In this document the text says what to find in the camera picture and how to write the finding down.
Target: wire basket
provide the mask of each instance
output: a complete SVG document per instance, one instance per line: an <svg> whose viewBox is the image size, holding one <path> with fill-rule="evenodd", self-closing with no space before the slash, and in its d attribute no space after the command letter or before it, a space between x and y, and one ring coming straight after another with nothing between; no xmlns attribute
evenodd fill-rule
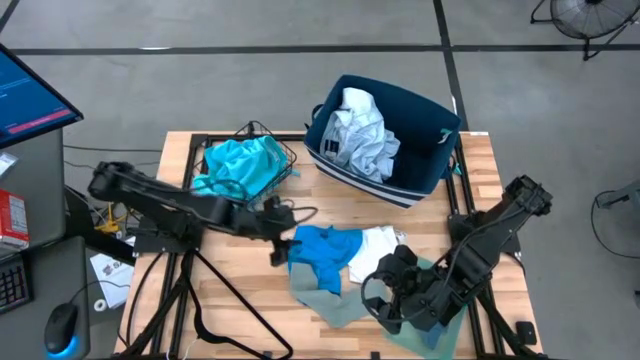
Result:
<svg viewBox="0 0 640 360"><path fill-rule="evenodd" d="M276 139L278 146L285 154L286 164L284 168L279 171L273 179L271 179L267 185L265 185L262 190L260 190L257 194L247 199L248 206L251 209L259 209L262 206L264 200L266 200L278 187L278 185L286 179L293 172L293 163L296 162L298 156L296 153L291 150L289 146L287 146L283 141L278 140L278 136L274 135L266 126L264 126L259 121L250 121L247 125L243 126L240 130L236 131L235 134L231 136L220 136L220 135L207 135L206 138L196 147L195 153L204 154L204 149L209 148L211 146L215 146L217 143L224 142L226 140L251 140L256 139L262 136L271 136ZM204 160L204 156L202 160L198 161L192 168L190 182L193 181L193 176L198 174L206 174L209 171L206 161Z"/></svg>

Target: concrete floor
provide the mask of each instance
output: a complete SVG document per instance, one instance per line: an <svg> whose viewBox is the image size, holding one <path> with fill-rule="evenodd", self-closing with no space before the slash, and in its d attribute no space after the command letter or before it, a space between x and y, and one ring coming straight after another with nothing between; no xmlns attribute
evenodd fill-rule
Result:
<svg viewBox="0 0 640 360"><path fill-rule="evenodd" d="M529 25L536 0L443 2L453 45L580 44L552 25ZM8 3L0 0L0 12ZM0 41L10 48L439 44L440 35L428 0L21 0ZM640 26L617 42L640 43ZM169 130L230 130L254 119L304 129L343 73L451 108L439 52L23 59L85 113L65 129L66 143L84 146L160 149ZM596 193L640 178L640 52L605 52L587 63L579 52L456 53L455 62L469 127L491 134L503 181L526 173L554 195L551 214L520 233L545 352L637 359L640 310L632 294L640 264L597 244L589 210ZM73 150L65 157L84 164L158 158ZM75 188L89 178L86 169L66 169ZM620 204L598 212L596 224L612 247L640 254L636 219ZM93 327L92 356L110 353L117 316Z"/></svg>

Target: wooden tabletop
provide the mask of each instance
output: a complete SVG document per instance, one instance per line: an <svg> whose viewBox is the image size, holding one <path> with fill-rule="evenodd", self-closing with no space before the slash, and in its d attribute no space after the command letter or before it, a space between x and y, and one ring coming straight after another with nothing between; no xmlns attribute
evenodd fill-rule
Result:
<svg viewBox="0 0 640 360"><path fill-rule="evenodd" d="M193 132L169 132L158 169L158 179L181 186L185 172L189 143ZM469 180L478 210L487 210L500 201L502 184L493 157L491 141L486 133L462 133L462 143ZM385 203L363 191L321 174L300 142L287 143L298 155L294 169L300 177L289 176L279 187L284 198L295 201L296 206L315 206L318 214L307 224L338 228L370 228L393 225L408 233L408 245L424 258L434 261L450 247L446 217L450 213L444 181L426 199L408 210ZM457 198L461 210L465 209L462 187L455 179ZM294 358L370 358L372 351L381 357L394 359L420 358L385 338L382 327L370 316L355 321L345 328L330 328L311 309L298 303L289 293L286 266L269 265L270 243L225 234L208 232L203 239L201 253L231 281L247 300L292 345ZM133 294L142 274L155 254L143 255L136 261L135 272L125 307L120 332L126 332L127 318ZM156 311L165 273L167 255L163 255L145 283L136 305L132 339L142 331ZM342 274L342 287L353 286L348 281L348 269ZM271 351L274 357L286 351L271 334L253 318L248 310L199 260L195 260L192 284L203 306L203 320L210 331L230 336L259 351ZM502 256L493 274L493 290L498 310L512 328L516 321L535 324L522 269L509 257ZM195 339L193 303L189 299L181 341L180 358ZM479 306L481 326L487 352L493 352L489 323ZM167 351L173 331L174 309L164 326L161 351ZM124 344L116 344L122 351ZM540 341L532 349L542 351ZM247 358L248 354L233 346L211 345L197 341L189 351L189 358ZM469 318L465 316L458 338L456 358L475 358L475 349Z"/></svg>

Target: blue plastic bin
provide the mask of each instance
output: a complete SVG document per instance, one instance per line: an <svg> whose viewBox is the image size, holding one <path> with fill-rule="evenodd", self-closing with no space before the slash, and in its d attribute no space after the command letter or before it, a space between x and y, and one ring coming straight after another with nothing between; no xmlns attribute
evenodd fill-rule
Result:
<svg viewBox="0 0 640 360"><path fill-rule="evenodd" d="M320 143L329 116L342 104L342 90L346 87L373 95L384 117L385 128L400 140L393 175L382 184L338 167L320 155ZM411 207L433 192L448 170L461 124L457 115L429 99L394 85L354 75L343 75L312 117L304 143L318 169L403 208Z"/></svg>

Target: computer monitor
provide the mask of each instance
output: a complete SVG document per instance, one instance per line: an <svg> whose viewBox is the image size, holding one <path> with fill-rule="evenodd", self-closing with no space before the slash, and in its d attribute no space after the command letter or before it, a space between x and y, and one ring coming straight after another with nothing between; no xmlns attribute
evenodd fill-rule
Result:
<svg viewBox="0 0 640 360"><path fill-rule="evenodd" d="M82 119L78 109L0 44L0 148Z"/></svg>

